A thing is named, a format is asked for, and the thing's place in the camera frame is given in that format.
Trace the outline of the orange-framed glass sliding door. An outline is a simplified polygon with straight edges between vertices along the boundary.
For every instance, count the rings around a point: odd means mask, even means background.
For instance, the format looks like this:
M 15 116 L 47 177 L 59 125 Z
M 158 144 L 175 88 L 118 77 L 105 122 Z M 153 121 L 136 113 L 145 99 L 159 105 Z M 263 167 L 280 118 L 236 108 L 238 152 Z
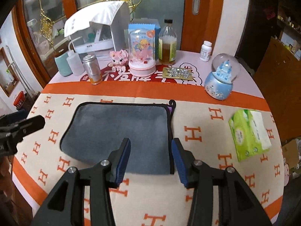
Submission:
M 76 12 L 124 2 L 131 20 L 173 20 L 178 49 L 199 52 L 203 41 L 215 42 L 223 0 L 18 0 L 12 9 L 12 22 L 21 52 L 40 86 L 58 72 L 55 57 L 67 51 L 63 35 L 65 22 Z

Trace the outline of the brown wooden cabinet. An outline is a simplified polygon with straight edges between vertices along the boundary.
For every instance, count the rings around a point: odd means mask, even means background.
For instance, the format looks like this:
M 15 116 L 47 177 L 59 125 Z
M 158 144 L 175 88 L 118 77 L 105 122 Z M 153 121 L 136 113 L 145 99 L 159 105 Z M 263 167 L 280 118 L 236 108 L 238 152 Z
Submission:
M 280 140 L 300 137 L 300 61 L 271 38 L 253 79 L 272 112 Z

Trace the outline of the teal cylindrical speaker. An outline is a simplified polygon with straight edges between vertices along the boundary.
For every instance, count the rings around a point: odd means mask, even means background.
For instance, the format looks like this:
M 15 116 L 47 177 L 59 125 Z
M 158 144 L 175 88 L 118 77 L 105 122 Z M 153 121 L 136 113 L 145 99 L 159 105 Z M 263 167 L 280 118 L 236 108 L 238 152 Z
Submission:
M 67 57 L 68 54 L 65 52 L 64 54 L 54 58 L 58 71 L 63 77 L 72 75 L 72 70 L 67 62 Z

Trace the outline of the white countertop appliance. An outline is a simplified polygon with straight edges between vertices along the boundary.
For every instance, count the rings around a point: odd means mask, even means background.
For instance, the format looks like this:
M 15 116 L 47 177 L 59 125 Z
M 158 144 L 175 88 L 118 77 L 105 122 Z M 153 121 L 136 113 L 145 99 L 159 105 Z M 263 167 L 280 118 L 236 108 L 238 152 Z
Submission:
M 111 26 L 90 23 L 90 27 L 68 36 L 79 54 L 121 50 L 125 47 L 125 30 L 130 23 L 129 17 L 118 12 Z

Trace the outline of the white pill bottle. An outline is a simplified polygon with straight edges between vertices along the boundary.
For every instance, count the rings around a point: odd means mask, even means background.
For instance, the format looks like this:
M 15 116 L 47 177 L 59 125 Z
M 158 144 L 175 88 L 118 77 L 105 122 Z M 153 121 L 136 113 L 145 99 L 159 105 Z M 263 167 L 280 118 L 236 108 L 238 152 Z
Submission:
M 204 62 L 208 62 L 210 59 L 211 51 L 212 51 L 212 43 L 209 41 L 204 41 L 203 45 L 201 46 L 199 58 Z

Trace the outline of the silver orange can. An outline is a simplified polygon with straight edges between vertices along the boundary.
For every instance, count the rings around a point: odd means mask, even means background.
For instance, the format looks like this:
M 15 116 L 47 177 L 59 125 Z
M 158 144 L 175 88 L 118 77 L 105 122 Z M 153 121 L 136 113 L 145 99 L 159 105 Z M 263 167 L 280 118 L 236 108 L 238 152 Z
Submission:
M 95 55 L 86 55 L 82 63 L 92 85 L 97 85 L 102 82 L 100 66 Z

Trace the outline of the white plastic squeeze bottle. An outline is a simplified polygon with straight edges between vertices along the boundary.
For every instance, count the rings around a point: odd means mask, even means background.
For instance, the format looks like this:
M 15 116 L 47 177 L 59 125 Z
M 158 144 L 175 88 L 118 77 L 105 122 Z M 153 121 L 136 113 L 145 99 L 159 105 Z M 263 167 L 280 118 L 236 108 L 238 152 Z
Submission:
M 67 57 L 67 62 L 68 65 L 72 71 L 72 73 L 75 76 L 80 76 L 85 72 L 84 66 L 82 64 L 82 61 L 80 59 L 80 56 L 78 53 L 76 53 L 73 49 L 71 49 L 71 44 L 72 42 L 68 43 L 68 57 Z

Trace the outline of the red bucket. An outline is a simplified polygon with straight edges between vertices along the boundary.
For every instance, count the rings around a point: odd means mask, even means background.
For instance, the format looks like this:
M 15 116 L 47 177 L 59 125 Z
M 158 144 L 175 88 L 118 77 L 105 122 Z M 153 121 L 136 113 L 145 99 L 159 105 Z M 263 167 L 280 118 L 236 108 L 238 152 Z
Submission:
M 20 91 L 19 94 L 15 97 L 13 105 L 16 108 L 20 108 L 25 100 L 26 100 L 26 94 L 23 91 Z

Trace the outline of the white cloth on appliance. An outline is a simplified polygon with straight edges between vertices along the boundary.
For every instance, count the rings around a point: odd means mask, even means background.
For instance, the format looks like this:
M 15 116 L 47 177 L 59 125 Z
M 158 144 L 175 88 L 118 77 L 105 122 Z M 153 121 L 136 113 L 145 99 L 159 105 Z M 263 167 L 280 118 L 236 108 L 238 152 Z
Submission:
M 89 5 L 67 19 L 64 25 L 64 37 L 90 27 L 90 23 L 111 26 L 118 12 L 129 17 L 130 10 L 124 1 L 106 1 Z

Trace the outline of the blue snack box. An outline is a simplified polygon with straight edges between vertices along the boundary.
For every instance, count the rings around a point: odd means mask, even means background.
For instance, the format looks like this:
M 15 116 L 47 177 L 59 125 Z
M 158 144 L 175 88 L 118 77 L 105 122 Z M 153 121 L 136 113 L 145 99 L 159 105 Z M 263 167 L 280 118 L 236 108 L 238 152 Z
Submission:
M 161 27 L 157 19 L 133 19 L 128 24 L 128 47 L 133 57 L 158 60 Z

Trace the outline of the amber liquid glass bottle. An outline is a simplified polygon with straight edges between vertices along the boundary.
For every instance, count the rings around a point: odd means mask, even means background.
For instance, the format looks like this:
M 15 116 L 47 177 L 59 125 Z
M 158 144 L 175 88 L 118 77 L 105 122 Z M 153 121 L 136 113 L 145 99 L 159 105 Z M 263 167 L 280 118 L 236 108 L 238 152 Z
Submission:
M 163 65 L 173 65 L 176 60 L 178 37 L 173 29 L 173 20 L 164 19 L 164 23 L 158 38 L 158 58 Z

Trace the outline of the green tissue pack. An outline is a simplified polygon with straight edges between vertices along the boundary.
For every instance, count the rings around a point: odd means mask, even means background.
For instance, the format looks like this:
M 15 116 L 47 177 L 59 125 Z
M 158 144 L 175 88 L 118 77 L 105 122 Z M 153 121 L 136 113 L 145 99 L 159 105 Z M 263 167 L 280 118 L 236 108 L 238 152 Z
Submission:
M 229 126 L 239 162 L 271 148 L 261 112 L 239 109 L 229 119 Z

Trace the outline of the purple and grey towel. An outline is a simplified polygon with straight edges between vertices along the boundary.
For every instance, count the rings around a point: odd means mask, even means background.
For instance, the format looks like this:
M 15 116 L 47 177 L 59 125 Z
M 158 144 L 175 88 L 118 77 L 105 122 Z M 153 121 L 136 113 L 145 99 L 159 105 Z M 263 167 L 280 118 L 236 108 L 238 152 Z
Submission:
M 167 104 L 82 103 L 62 136 L 60 150 L 94 165 L 128 138 L 131 142 L 128 173 L 174 174 L 171 121 L 175 108 L 173 99 Z

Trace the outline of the pink dome music box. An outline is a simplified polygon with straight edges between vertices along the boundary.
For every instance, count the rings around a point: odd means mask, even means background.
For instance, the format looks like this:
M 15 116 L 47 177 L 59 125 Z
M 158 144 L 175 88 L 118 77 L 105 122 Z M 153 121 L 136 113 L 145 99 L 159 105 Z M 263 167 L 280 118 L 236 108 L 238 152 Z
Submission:
M 155 31 L 131 29 L 128 34 L 129 71 L 136 77 L 148 77 L 156 71 Z

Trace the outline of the pink white tablecloth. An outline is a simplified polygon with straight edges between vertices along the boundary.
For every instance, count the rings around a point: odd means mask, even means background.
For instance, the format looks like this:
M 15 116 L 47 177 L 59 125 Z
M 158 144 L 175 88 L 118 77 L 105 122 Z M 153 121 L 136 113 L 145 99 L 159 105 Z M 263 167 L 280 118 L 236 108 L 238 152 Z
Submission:
M 188 51 L 177 51 L 175 67 L 187 66 L 193 71 L 193 77 L 196 80 L 196 85 L 201 87 L 204 84 L 204 79 L 211 70 L 211 61 L 205 62 L 199 59 L 198 53 Z M 50 84 L 64 83 L 64 82 L 79 82 L 84 77 L 84 74 L 80 76 L 70 75 L 61 76 L 60 73 L 56 73 L 55 76 L 49 81 Z M 248 101 L 249 104 L 254 104 L 259 99 L 264 98 L 260 89 L 252 79 L 251 75 L 246 71 L 244 67 L 241 67 L 240 75 L 234 82 L 232 94 L 237 96 L 239 100 L 246 100 L 253 97 L 253 100 Z M 24 198 L 25 202 L 29 204 L 30 213 L 35 214 L 39 209 L 39 204 L 35 201 L 26 186 L 30 183 L 32 178 L 29 177 L 25 169 L 23 168 L 22 160 L 14 158 L 12 165 L 12 181 L 14 182 L 16 189 Z

